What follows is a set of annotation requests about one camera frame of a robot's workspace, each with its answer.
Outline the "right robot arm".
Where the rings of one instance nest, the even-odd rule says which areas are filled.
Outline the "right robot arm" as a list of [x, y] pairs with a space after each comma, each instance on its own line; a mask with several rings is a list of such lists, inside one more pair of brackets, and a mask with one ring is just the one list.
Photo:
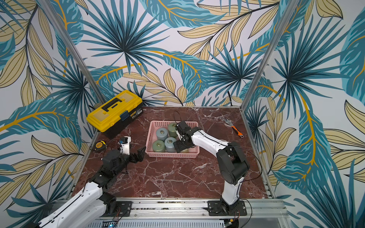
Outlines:
[[243, 148], [237, 142], [226, 142], [214, 138], [199, 127], [191, 128], [185, 121], [176, 125], [179, 140], [174, 142], [177, 153], [200, 147], [217, 159], [220, 174], [224, 179], [221, 205], [231, 210], [240, 201], [240, 188], [250, 169]]

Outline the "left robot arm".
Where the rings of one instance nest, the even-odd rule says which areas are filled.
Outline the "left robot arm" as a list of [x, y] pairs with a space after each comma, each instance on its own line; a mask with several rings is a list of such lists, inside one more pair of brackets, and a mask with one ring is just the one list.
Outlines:
[[116, 208], [116, 197], [108, 190], [117, 181], [118, 175], [130, 163], [143, 161], [146, 147], [134, 154], [123, 154], [112, 150], [102, 159], [102, 166], [70, 200], [53, 213], [27, 228], [85, 228], [104, 214], [112, 214]]

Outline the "pink perforated plastic basket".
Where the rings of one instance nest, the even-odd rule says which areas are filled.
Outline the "pink perforated plastic basket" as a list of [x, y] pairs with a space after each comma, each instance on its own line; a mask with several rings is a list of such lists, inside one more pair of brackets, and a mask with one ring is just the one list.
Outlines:
[[146, 141], [146, 153], [149, 157], [156, 158], [184, 158], [184, 159], [195, 159], [200, 153], [200, 147], [189, 148], [187, 153], [177, 153], [177, 152], [154, 152], [153, 151], [153, 143], [157, 140], [156, 131], [159, 128], [168, 128], [168, 125], [173, 123], [173, 121], [162, 121], [156, 120], [151, 121], [149, 126], [149, 131], [147, 134]]

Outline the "blue tea canister front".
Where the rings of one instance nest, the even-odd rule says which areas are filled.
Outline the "blue tea canister front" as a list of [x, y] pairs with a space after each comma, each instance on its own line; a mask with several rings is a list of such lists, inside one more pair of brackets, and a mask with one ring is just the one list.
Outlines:
[[174, 143], [176, 142], [176, 139], [174, 137], [168, 137], [164, 141], [165, 150], [169, 153], [175, 153], [175, 146]]

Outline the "dark green tea canister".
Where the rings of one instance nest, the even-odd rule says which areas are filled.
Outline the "dark green tea canister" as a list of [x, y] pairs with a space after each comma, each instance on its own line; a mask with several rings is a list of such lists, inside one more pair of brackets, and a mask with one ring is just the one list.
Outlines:
[[155, 153], [164, 153], [165, 152], [165, 144], [162, 140], [156, 140], [152, 144], [153, 152]]

